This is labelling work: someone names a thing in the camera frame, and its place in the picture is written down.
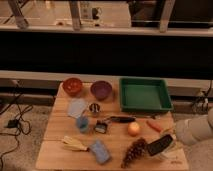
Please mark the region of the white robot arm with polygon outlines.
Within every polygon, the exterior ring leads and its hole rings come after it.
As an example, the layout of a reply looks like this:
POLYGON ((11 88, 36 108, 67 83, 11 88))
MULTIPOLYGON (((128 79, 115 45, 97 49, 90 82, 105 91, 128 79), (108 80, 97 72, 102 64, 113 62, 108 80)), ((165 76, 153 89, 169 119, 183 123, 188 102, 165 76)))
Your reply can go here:
POLYGON ((206 115, 177 121, 169 132, 187 146, 213 138, 213 108, 206 115))

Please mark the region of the cream cloth-covered gripper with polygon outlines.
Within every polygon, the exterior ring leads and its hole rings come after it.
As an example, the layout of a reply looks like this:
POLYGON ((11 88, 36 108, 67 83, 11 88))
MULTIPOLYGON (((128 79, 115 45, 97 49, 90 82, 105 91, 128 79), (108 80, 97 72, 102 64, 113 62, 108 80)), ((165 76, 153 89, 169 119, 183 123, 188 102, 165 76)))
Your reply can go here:
POLYGON ((176 122, 171 128, 176 140, 183 145, 194 145, 212 138, 212 115, 203 115, 176 122))

